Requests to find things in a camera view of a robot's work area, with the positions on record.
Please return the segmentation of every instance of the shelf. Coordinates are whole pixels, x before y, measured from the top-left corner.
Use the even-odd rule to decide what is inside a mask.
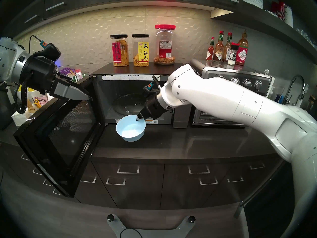
[[[305,38],[288,24],[254,5],[243,2],[239,11],[215,16],[213,19],[235,23],[273,36],[293,46],[317,64],[317,51]]]

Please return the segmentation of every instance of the microwave door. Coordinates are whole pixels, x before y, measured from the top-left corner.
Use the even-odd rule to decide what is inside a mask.
[[[32,163],[66,197],[74,197],[105,128],[93,79],[77,82],[89,92],[88,101],[54,98],[14,133]]]

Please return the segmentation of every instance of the tabasco bottle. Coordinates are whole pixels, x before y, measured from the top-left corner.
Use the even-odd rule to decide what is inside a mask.
[[[230,52],[231,52],[231,38],[232,38],[232,32],[228,32],[227,44],[224,47],[224,53],[222,55],[222,61],[226,63],[228,62]]]
[[[222,44],[222,40],[224,38],[224,32],[219,31],[218,43],[216,44],[214,55],[212,57],[213,61],[221,62],[222,54],[224,53],[224,45]]]
[[[237,59],[236,59],[237,65],[244,65],[245,58],[247,57],[247,52],[249,47],[247,36],[248,36],[247,32],[244,30],[244,33],[242,33],[242,38],[238,42],[239,48],[237,51]]]
[[[212,61],[212,56],[214,55],[214,41],[215,41],[215,37],[212,37],[210,41],[210,47],[207,50],[207,57],[206,57],[207,61]]]

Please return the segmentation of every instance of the light blue bowl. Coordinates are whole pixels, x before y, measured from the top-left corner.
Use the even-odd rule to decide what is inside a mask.
[[[128,115],[120,119],[116,126],[118,135],[127,142],[135,142],[144,135],[145,120],[137,121],[136,115]]]

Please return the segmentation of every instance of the backsplash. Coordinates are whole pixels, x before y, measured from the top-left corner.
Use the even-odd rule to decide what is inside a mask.
[[[64,67],[81,69],[92,73],[112,62],[111,34],[128,34],[129,59],[132,60],[132,34],[150,34],[150,61],[155,51],[155,24],[176,25],[173,51],[176,62],[189,63],[191,58],[204,59],[211,37],[224,31],[224,45],[227,33],[232,32],[232,41],[238,42],[244,27],[210,19],[210,11],[163,6],[137,6],[110,8],[85,12],[56,20],[41,26],[17,39],[26,50],[29,38],[35,35],[47,43],[54,43],[62,53],[56,62],[59,70]],[[246,28],[249,42],[245,65],[276,78],[274,86],[287,89],[295,75],[302,75],[310,85],[302,104],[304,107],[310,94],[317,92],[317,68],[302,53],[292,46],[264,33]],[[31,40],[31,53],[41,50],[35,38]],[[293,88],[291,103],[299,95],[298,86]]]

